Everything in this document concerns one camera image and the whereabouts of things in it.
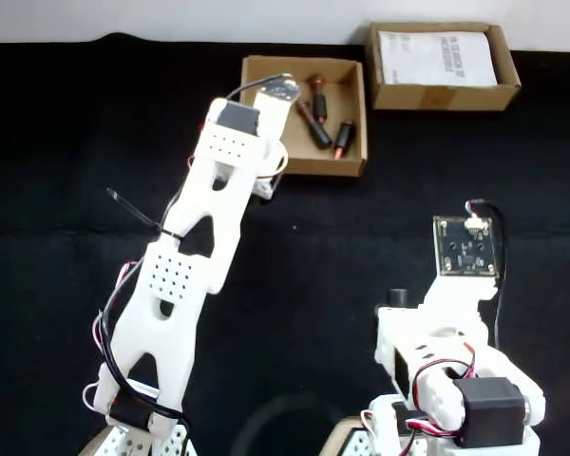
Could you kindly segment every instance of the white robotic arm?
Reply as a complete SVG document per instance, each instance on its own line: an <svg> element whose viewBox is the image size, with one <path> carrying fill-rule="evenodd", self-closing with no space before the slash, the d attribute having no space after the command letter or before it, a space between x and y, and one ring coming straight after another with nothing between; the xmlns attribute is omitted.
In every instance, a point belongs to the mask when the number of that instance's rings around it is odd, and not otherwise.
<svg viewBox="0 0 570 456"><path fill-rule="evenodd" d="M145 454L149 445L154 445L155 450L167 445L168 450L169 439L185 432L176 424L183 416L181 400L194 363L202 304L207 294L217 294L223 286L249 198L252 194L271 198L287 164L280 136L299 87L280 76L261 81L253 107L227 99L212 102L194 162L179 196L167 208L159 238L148 244L143 259L117 285L108 301L106 310L124 283L139 270L135 289L111 340L103 322L105 358L109 361L113 354L114 362L101 365L93 399L94 409L104 414L109 424L126 431L115 429L110 438L118 437L118 444L106 441L96 454L129 454L130 449ZM225 182L220 190L214 190L216 180ZM213 219L213 253L181 253L182 240L205 217ZM162 307L165 301L168 313ZM156 361L157 389L124 380L146 353ZM123 377L120 384L119 374ZM123 388L130 388L123 382L133 387L132 392L158 405L149 408L135 400L135 395L123 394Z"/></svg>
<svg viewBox="0 0 570 456"><path fill-rule="evenodd" d="M477 310L497 292L491 219L435 218L433 228L438 274L424 303L377 312L375 359L398 394L370 404L374 449L382 456L536 456L531 427L544 417L542 390L487 345ZM402 449L396 402L426 415L408 420L428 436L422 445Z"/></svg>

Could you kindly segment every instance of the open cardboard box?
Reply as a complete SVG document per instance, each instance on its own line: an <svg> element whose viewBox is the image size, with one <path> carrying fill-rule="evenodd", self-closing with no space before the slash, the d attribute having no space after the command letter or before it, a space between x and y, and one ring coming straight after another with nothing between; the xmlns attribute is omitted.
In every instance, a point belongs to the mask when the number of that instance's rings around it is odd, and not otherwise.
<svg viewBox="0 0 570 456"><path fill-rule="evenodd" d="M332 149L321 150L316 147L308 125L296 107L292 106L282 137L290 157L285 173L360 176L368 159L361 64L351 60L254 55L243 60L241 83L244 85L282 72L294 76L300 85L300 97L309 101L312 100L312 92L308 80L316 74L323 76L328 110L328 120L324 127L333 140L342 122L353 120L356 126L356 134L347 155L341 160L334 160ZM240 100L246 105L252 105L255 96L255 90L246 90L241 94Z"/></svg>
<svg viewBox="0 0 570 456"><path fill-rule="evenodd" d="M498 85L460 87L447 85L385 84L382 70L379 31L479 31L490 45L492 65ZM517 95L522 83L511 52L499 26L478 22L373 23L366 46L370 68L371 99L374 109L436 109L449 111L503 111Z"/></svg>

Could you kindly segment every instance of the cable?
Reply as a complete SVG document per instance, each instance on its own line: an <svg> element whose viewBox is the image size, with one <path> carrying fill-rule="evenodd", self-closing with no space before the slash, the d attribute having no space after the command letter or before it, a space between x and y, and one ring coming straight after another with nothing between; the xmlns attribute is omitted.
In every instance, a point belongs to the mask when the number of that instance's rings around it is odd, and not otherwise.
<svg viewBox="0 0 570 456"><path fill-rule="evenodd" d="M97 314L97 316L95 317L95 319L93 320L93 324L91 326L91 335L93 336L93 340L95 341L95 345L97 346L97 348L99 349L100 352L102 351L102 342L101 342L101 337L99 336L99 331L98 331L98 325L99 325L99 320L102 317L102 315L100 313Z"/></svg>
<svg viewBox="0 0 570 456"><path fill-rule="evenodd" d="M147 216L146 214L144 214L142 211L140 211L137 207L135 207L133 204L131 204L128 200L126 200L125 198L123 198L121 195L118 194L118 192L116 192L115 190L111 189L110 187L106 188L107 190L107 194L116 202L118 202L124 209L126 209L130 214L132 214L133 216L137 217L139 220L141 220L143 223L145 223L147 226L149 226L150 228L154 229L157 233L165 233L166 235L175 238L179 241L182 241L182 237L180 235L177 235L175 233L173 233L172 231L169 230L165 230L164 227L162 226L162 223L157 223L156 221L154 221L153 219L151 219L149 216Z"/></svg>
<svg viewBox="0 0 570 456"><path fill-rule="evenodd" d="M257 176L257 178L258 179L273 178L274 176L277 176L277 175L281 174L283 171L285 171L285 168L287 167L287 163L289 163L289 155L288 155L285 147L283 147L283 156L281 159L281 165L276 169L276 171L273 174L267 174L266 176Z"/></svg>
<svg viewBox="0 0 570 456"><path fill-rule="evenodd" d="M463 345L471 352L471 362L465 370L463 378L472 378L473 375L475 375L475 349L473 349L473 347L471 347L467 342L464 342Z"/></svg>
<svg viewBox="0 0 570 456"><path fill-rule="evenodd" d="M432 368L433 366L437 366L438 364L445 364L445 363L457 363L460 364L462 366L465 366L465 372L468 371L468 369L470 368L470 366L464 362L461 361L459 359L449 359L449 358L442 358L442 359L436 359L434 361L431 361L427 364L425 364L422 368L420 368L419 370L416 371L416 374L414 375L413 380L411 381L411 397L414 403L414 406L420 410L420 407L418 406L418 385L417 385L417 381L418 381L418 377L420 376L420 374L424 371L426 371L428 368Z"/></svg>
<svg viewBox="0 0 570 456"><path fill-rule="evenodd" d="M410 429L417 429L431 437L456 437L458 435L457 431L443 430L426 420L409 419L406 420L406 426Z"/></svg>
<svg viewBox="0 0 570 456"><path fill-rule="evenodd" d="M86 394L88 393L88 391L91 388L97 388L97 386L99 385L99 382L95 382L95 383L89 383L88 385L85 386L85 388L83 389L83 404L85 404L85 407L91 411L94 411L97 413L97 410L90 405L90 403L88 402L88 399L86 399Z"/></svg>
<svg viewBox="0 0 570 456"><path fill-rule="evenodd" d="M493 203L486 201L485 199L470 199L465 202L465 209L470 216L478 217L473 211L473 206L484 206L486 207L496 219L500 235L501 235L501 251L499 255L499 278L498 278L498 300L496 303L496 315L494 317L494 348L496 350L500 349L501 338L500 338L500 320L501 320L501 309L503 307L503 295L504 295L504 281L506 279L506 256L508 249L508 238L506 223L504 220L504 215L501 210Z"/></svg>
<svg viewBox="0 0 570 456"><path fill-rule="evenodd" d="M417 432L418 431L416 429L411 430L411 435L409 436L408 444L401 450L399 456L406 456L409 453L409 450L411 449L411 444L414 443L414 439L416 438Z"/></svg>
<svg viewBox="0 0 570 456"><path fill-rule="evenodd" d="M359 413L359 419L361 420L361 424L363 425L363 428L365 428L365 430L368 432L368 434L370 435L371 439L373 441L376 440L376 433L373 431L373 427L370 426L370 424L367 421L366 416L369 416L370 418L373 416L373 412L371 410L361 410L361 413Z"/></svg>
<svg viewBox="0 0 570 456"><path fill-rule="evenodd" d="M245 85L242 85L241 87L236 88L235 90L230 92L225 98L226 98L226 100L232 100L232 98L235 95L238 95L240 92L242 92L243 90L247 90L248 88L255 87L255 86L261 86L262 84L269 83L271 81L274 81L275 79L292 79L292 78L293 78L293 76L290 73L274 74L272 76L268 76L266 78L258 79L256 81L252 81L251 83L247 83Z"/></svg>

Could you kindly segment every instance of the red and white wire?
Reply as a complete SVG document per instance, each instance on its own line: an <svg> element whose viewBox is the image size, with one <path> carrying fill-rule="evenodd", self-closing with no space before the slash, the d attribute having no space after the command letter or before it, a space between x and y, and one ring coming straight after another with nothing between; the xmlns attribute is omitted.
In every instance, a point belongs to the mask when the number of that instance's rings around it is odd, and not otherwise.
<svg viewBox="0 0 570 456"><path fill-rule="evenodd" d="M371 424L368 423L368 418L372 418L373 417L373 412L371 410L361 410L361 413L359 413L359 419L361 420L361 424L363 425L363 428L365 428L365 430L368 432L368 434L371 437L371 440L374 441L376 440L376 434L373 431L373 427L371 427Z"/></svg>
<svg viewBox="0 0 570 456"><path fill-rule="evenodd" d="M411 429L418 429L433 437L455 437L458 434L456 430L443 430L427 420L409 419L406 425Z"/></svg>
<svg viewBox="0 0 570 456"><path fill-rule="evenodd" d="M136 261L127 261L123 265L123 267L121 267L121 270L119 271L118 277L116 279L116 286L118 286L121 283L121 281L123 281L123 278L126 275L127 271L129 270L131 265L133 265L135 263L136 263ZM102 342L100 340L101 335L99 332L99 323L100 323L101 317L102 317L102 315L100 313L98 313L98 315L93 320L93 324L91 325L91 336L93 337L93 341L95 342L95 345L97 346L97 348L99 349L100 352L102 351ZM88 399L86 399L86 394L88 393L88 391L90 389L97 388L98 385L99 385L99 382L89 383L83 389L83 404L85 404L85 407L87 409L92 410L92 411L97 411L97 410L93 406L90 405L90 403L88 402Z"/></svg>

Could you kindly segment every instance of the black wire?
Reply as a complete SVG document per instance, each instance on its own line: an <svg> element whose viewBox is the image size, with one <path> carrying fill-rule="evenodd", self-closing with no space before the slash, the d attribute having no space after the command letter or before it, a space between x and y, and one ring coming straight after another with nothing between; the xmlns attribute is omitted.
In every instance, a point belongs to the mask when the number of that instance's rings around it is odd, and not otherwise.
<svg viewBox="0 0 570 456"><path fill-rule="evenodd" d="M256 81L252 81L251 83L247 83L245 85L242 85L241 87L236 88L235 90L230 92L226 96L226 100L232 100L232 98L235 95L238 95L240 92L242 92L243 90L247 90L248 88L255 87L255 86L261 86L262 84L269 83L271 81L274 81L275 79L287 79L287 78L291 78L291 77L292 77L292 75L290 73L279 73L279 74L274 74L272 76L268 76L266 78L258 79Z"/></svg>
<svg viewBox="0 0 570 456"><path fill-rule="evenodd" d="M154 229L154 231L156 231L157 233L165 233L166 235L175 238L179 241L182 241L182 237L180 235L177 235L175 233L173 233L172 231L169 230L165 230L163 227L164 224L164 219L166 217L166 213L167 211L171 208L171 205L173 204L173 201L175 201L177 199L177 197L179 196L181 189L178 191L178 193L171 199L171 201L169 201L169 205L167 206L167 209L164 212L164 215L162 216L162 220L161 223L157 223L156 221L154 221L152 218L150 218L149 216L147 216L146 214L144 214L142 211L140 211L137 207L135 207L131 202L129 202L127 199L123 198L116 190L113 190L110 187L106 188L107 194L116 202L118 202L124 209L126 209L130 214L132 214L133 216L137 217L139 220L141 220L143 223L145 223L146 225L148 225L150 228Z"/></svg>
<svg viewBox="0 0 570 456"><path fill-rule="evenodd" d="M504 220L504 214L501 210L490 201L485 199L471 199L469 205L472 207L473 205L484 206L486 207L491 215L496 220L496 225L500 232L501 238L501 249L498 258L499 263L499 276L497 280L497 288L498 288L498 296L496 297L496 315L494 317L494 348L496 350L500 349L501 341L500 341L500 330L499 330L499 320L501 316L501 309L503 307L503 296L504 296L504 282L506 280L506 260L507 260L507 249L508 249L508 237L507 237L507 229L506 229L506 222Z"/></svg>

